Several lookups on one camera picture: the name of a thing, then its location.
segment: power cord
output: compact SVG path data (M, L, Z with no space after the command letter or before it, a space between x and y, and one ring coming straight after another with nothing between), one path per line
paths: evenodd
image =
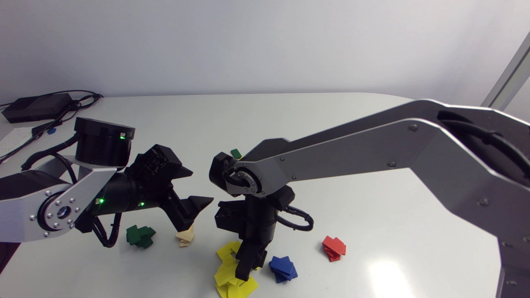
M69 93L69 92L84 92L84 93L89 93L89 94L84 96L84 97L82 97L82 98L80 98L79 100L74 100L72 102L72 104L70 106L68 106L65 109L65 111L63 111L63 113L61 113L61 115L59 115L59 117L57 117L52 122L49 122L47 124L39 126L39 127L43 127L43 129L37 129L37 131L35 133L33 133L33 136L29 140L27 140L24 144L22 144L21 146L15 148L14 150L10 151L9 153L0 156L0 164L2 164L4 161L6 161L11 156L13 156L16 153L18 153L20 150L22 150L23 148L25 148L29 144L33 143L35 140L39 139L42 136L42 134L45 133L46 131L48 131L49 129L52 129L55 126L61 125L63 122L72 119L80 110L87 109L87 108L91 107L100 98L104 97L103 95L101 95L99 93L95 93L95 92L89 91L89 90L63 90L63 91L57 91L57 92L51 92L51 93L39 95L38 97L45 97L45 96L49 96L49 95L60 94L60 93ZM83 101L88 100L90 98L93 99L91 102L89 102L87 104L82 104ZM0 104L0 107L1 106L7 106L9 104L11 104L11 103ZM68 118L63 120L63 117L67 113L72 112L72 111L74 113L70 117L68 117Z

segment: cable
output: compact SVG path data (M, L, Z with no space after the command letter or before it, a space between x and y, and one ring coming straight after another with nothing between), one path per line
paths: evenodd
M41 131L39 131L38 133L34 134L34 136L32 136L29 140L27 140L24 144L22 144L21 146L15 148L14 150L8 152L7 154L4 154L2 156L0 156L0 164L2 164L4 161L6 161L8 158L10 158L11 156L15 155L16 153L18 153L20 150L22 150L23 148L25 148L26 146L28 146L29 144L31 144L32 142L34 142L35 140L37 140L38 138L40 138L42 136L42 134L44 132L46 132L47 130L57 126L58 124L64 122L64 121L68 121L70 119L72 119L73 117L75 117L75 115L82 109L87 109L89 107L91 107L92 105L94 105L100 98L104 97L103 95L101 94L98 94L98 93L95 93L93 91L89 91L89 90L63 90L63 91L57 91L57 92L51 92L51 93L47 93L47 94L43 94L43 95L39 95L37 97L43 97L43 96L49 96L49 95L53 95L53 94L59 94L59 93L68 93L68 92L86 92L86 93L90 93L89 95L86 95L84 97L82 97L81 99L79 100L74 100L72 102L72 104L67 107L65 109L65 111L63 111L63 113L61 113L59 115L59 117L57 117L55 120L53 120L52 122L49 123L49 125L47 125L45 128L43 128ZM84 100L87 100L89 98L93 98L93 101L88 103L88 104L85 104L85 105L82 105L81 102L84 101ZM71 111L75 111L73 115L71 115L70 117L68 117L67 119L65 120L62 120L62 118L69 112Z
M80 138L80 135L78 133L75 133L73 137L69 138L68 140L60 143L59 145L55 145L52 148L35 152L33 153L27 160L21 165L22 171L29 170L31 166L38 161L39 159L46 157L48 155L53 155L54 153L57 153L61 150L64 150L72 145L74 145Z
M480 126L464 121L441 120L441 122L453 130L459 130L481 139L485 145L493 146L513 161L527 177L530 177L530 161L528 158L517 147L503 138L500 133L487 131Z
M70 179L72 180L72 184L77 183L77 178L75 177L74 169L72 169L72 165L59 153L52 153L51 156L57 158L66 168L68 171L68 174L70 175Z
M107 232L101 224L101 221L97 216L92 219L92 231L98 237L99 241L104 247L113 247L118 240L118 234L120 230L120 221L121 213L116 213L114 215L114 222L111 224L112 231L110 232L110 237L107 239Z
M291 228L293 228L293 230L299 230L299 231L306 231L307 232L307 231L310 231L310 230L313 229L314 221L313 221L313 218L309 214L305 213L304 211L302 211L302 210L300 210L298 208L291 207L291 206L285 207L284 211L287 212L287 213L296 215L296 216L303 217L303 219L305 221L307 221L307 225L294 224L294 223L284 219L281 216L276 216L276 221L277 222L281 223L284 226L291 227Z

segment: red block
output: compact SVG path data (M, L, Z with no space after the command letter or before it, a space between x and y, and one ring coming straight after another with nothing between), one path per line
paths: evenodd
M326 236L324 241L322 241L322 244L336 254L346 255L346 245L337 237L332 239L331 237Z

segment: blue block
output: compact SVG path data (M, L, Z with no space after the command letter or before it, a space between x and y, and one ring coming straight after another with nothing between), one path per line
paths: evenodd
M272 261L269 262L269 266L276 271L285 273L286 275L290 275L294 268L294 265L291 260L289 260L289 257L272 257Z

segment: yellow block pile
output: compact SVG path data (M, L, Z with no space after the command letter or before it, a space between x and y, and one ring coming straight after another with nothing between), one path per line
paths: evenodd
M214 277L215 287L221 298L246 298L258 288L258 283L252 277L249 277L247 282L235 277L237 262L234 255L240 246L239 241L232 241L217 250L217 255L223 263Z

